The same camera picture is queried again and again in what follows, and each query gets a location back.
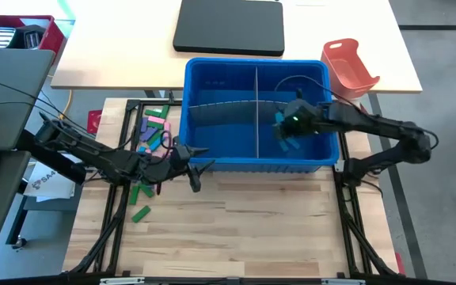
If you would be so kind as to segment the black cart leg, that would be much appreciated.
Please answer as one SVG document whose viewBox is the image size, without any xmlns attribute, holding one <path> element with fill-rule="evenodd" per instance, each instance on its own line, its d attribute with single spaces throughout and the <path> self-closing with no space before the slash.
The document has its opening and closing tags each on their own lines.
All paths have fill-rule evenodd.
<svg viewBox="0 0 456 285">
<path fill-rule="evenodd" d="M 28 211 L 25 209 L 26 203 L 27 196 L 22 196 L 21 203 L 19 205 L 19 208 L 17 209 L 15 219 L 13 221 L 8 237 L 6 239 L 7 245 L 11 246 L 17 240 L 17 237 L 20 236 L 22 226 L 24 225 L 25 218 L 28 214 Z"/>
</svg>

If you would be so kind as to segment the silver toaster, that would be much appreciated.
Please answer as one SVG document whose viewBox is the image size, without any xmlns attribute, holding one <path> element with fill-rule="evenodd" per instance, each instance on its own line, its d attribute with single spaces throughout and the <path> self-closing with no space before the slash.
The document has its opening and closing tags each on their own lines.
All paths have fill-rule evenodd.
<svg viewBox="0 0 456 285">
<path fill-rule="evenodd" d="M 17 30 L 15 28 L 0 27 L 0 48 L 9 48 L 16 35 Z"/>
</svg>

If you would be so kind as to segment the orange plastic basket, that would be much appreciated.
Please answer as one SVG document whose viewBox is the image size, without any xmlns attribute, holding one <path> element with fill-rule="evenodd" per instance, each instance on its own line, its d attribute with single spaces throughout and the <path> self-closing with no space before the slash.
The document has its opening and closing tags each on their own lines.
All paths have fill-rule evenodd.
<svg viewBox="0 0 456 285">
<path fill-rule="evenodd" d="M 380 81 L 371 76 L 358 55 L 359 42 L 352 38 L 327 42 L 321 61 L 328 67 L 330 85 L 335 94 L 348 100 L 361 97 Z"/>
</svg>

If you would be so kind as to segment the long grey slotted divider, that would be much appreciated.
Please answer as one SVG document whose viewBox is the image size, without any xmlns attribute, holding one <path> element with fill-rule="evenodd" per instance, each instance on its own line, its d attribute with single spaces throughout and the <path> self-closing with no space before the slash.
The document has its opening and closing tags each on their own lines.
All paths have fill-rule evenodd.
<svg viewBox="0 0 456 285">
<path fill-rule="evenodd" d="M 270 124 L 274 115 L 283 112 L 282 101 L 227 101 L 188 107 L 187 120 L 197 127 L 225 124 Z"/>
</svg>

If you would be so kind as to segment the black support bar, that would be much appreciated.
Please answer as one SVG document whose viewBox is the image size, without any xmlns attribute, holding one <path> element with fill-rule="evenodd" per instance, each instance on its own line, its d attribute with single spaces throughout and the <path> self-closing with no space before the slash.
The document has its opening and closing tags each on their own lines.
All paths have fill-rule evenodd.
<svg viewBox="0 0 456 285">
<path fill-rule="evenodd" d="M 17 150 L 28 151 L 38 162 L 57 171 L 59 174 L 75 182 L 82 184 L 85 181 L 86 171 L 73 163 L 69 158 L 59 152 L 46 150 L 35 142 L 34 135 L 23 130 L 16 145 Z"/>
</svg>

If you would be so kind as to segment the red plastic crate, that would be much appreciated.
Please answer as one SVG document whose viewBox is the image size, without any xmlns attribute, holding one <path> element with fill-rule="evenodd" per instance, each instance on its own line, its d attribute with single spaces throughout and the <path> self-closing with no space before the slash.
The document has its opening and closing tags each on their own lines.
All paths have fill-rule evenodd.
<svg viewBox="0 0 456 285">
<path fill-rule="evenodd" d="M 0 27 L 19 28 L 26 25 L 39 25 L 45 28 L 44 37 L 38 50 L 50 50 L 55 54 L 59 52 L 65 36 L 55 23 L 51 15 L 0 15 Z"/>
</svg>

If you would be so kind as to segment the large blue plastic bin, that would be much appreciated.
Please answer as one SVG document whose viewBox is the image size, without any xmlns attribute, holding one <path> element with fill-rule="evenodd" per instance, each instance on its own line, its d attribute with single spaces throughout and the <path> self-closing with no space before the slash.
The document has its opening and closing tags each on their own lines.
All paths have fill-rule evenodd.
<svg viewBox="0 0 456 285">
<path fill-rule="evenodd" d="M 256 158 L 255 124 L 235 123 L 197 127 L 187 120 L 187 108 L 227 101 L 255 100 L 258 68 L 259 101 L 291 102 L 296 92 L 311 105 L 332 100 L 327 66 L 317 60 L 194 58 L 187 62 L 180 118 L 180 142 L 209 151 L 192 159 L 196 164 L 215 160 L 212 171 L 312 173 L 334 165 L 339 157 L 336 134 L 295 137 L 296 150 L 283 152 L 272 123 L 259 123 L 260 157 Z"/>
</svg>

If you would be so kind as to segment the light wooden side table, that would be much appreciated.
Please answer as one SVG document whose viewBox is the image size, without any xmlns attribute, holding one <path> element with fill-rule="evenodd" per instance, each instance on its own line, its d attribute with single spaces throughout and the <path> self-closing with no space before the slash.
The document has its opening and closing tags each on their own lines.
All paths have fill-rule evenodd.
<svg viewBox="0 0 456 285">
<path fill-rule="evenodd" d="M 352 38 L 377 93 L 421 93 L 388 0 L 280 0 L 284 59 L 319 59 L 325 43 Z M 83 0 L 51 80 L 56 89 L 182 89 L 192 53 L 173 37 L 181 0 Z"/>
</svg>

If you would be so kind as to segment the white printed paper sheet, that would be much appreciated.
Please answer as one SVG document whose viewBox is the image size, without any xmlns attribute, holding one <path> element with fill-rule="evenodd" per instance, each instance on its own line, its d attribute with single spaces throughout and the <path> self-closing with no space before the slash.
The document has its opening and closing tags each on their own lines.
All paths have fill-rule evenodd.
<svg viewBox="0 0 456 285">
<path fill-rule="evenodd" d="M 74 196 L 75 183 L 41 162 L 35 162 L 24 190 L 25 196 L 36 197 L 38 202 L 69 199 Z"/>
</svg>

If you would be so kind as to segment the silver frame bracket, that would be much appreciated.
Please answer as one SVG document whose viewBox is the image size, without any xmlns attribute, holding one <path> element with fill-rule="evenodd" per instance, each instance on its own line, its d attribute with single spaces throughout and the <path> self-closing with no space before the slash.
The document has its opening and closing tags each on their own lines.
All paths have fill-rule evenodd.
<svg viewBox="0 0 456 285">
<path fill-rule="evenodd" d="M 141 285 L 144 277 L 112 277 L 100 279 L 99 285 Z"/>
<path fill-rule="evenodd" d="M 321 279 L 321 285 L 366 285 L 362 279 Z"/>
</svg>

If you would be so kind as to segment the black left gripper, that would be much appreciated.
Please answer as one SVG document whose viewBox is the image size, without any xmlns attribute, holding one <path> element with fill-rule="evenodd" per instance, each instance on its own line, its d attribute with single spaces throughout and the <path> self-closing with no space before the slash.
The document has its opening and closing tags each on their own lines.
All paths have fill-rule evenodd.
<svg viewBox="0 0 456 285">
<path fill-rule="evenodd" d="M 190 156 L 197 157 L 203 153 L 208 152 L 208 148 L 204 147 L 190 147 Z M 210 160 L 199 166 L 194 166 L 189 162 L 183 161 L 173 161 L 171 159 L 165 160 L 166 173 L 160 178 L 160 181 L 172 180 L 178 176 L 187 175 L 189 179 L 189 184 L 193 192 L 199 192 L 201 190 L 201 181 L 200 176 L 203 172 L 208 170 L 215 160 Z"/>
</svg>

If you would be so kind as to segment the black toaster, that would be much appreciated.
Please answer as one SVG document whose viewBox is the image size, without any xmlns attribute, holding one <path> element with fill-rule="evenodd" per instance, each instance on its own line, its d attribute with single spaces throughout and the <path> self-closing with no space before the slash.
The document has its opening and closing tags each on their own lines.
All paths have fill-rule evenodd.
<svg viewBox="0 0 456 285">
<path fill-rule="evenodd" d="M 15 34 L 9 48 L 36 49 L 44 37 L 45 28 L 39 25 L 26 25 L 15 28 Z"/>
</svg>

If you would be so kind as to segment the grey equipment cart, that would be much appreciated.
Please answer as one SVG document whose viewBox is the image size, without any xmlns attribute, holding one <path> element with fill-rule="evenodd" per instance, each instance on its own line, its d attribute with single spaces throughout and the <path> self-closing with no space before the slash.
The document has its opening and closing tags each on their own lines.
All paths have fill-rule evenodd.
<svg viewBox="0 0 456 285">
<path fill-rule="evenodd" d="M 31 154 L 17 150 L 55 54 L 0 49 L 0 231 Z"/>
</svg>

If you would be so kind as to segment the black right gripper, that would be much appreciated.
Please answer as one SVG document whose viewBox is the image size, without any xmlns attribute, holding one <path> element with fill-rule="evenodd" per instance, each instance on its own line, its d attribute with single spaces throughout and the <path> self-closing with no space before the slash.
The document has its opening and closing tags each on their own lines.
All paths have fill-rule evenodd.
<svg viewBox="0 0 456 285">
<path fill-rule="evenodd" d="M 317 125 L 322 122 L 324 119 L 324 114 L 321 108 L 318 108 L 316 106 L 313 106 L 303 99 L 296 99 L 292 102 L 290 102 L 288 105 L 298 105 L 298 106 L 303 106 L 308 109 L 308 111 L 311 114 L 310 118 L 310 126 L 308 128 L 308 131 L 305 134 L 301 135 L 291 135 L 291 131 L 289 128 L 283 124 L 273 124 L 272 125 L 272 130 L 274 132 L 274 135 L 277 139 L 287 139 L 292 136 L 302 136 L 302 135 L 309 135 L 314 133 L 317 130 Z"/>
</svg>

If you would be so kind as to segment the black foam pad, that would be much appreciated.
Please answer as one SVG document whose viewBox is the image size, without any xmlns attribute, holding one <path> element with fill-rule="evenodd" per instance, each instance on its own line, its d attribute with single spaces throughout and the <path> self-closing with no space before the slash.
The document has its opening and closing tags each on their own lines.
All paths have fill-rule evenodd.
<svg viewBox="0 0 456 285">
<path fill-rule="evenodd" d="M 280 57 L 285 50 L 283 5 L 252 0 L 182 0 L 173 48 Z"/>
</svg>

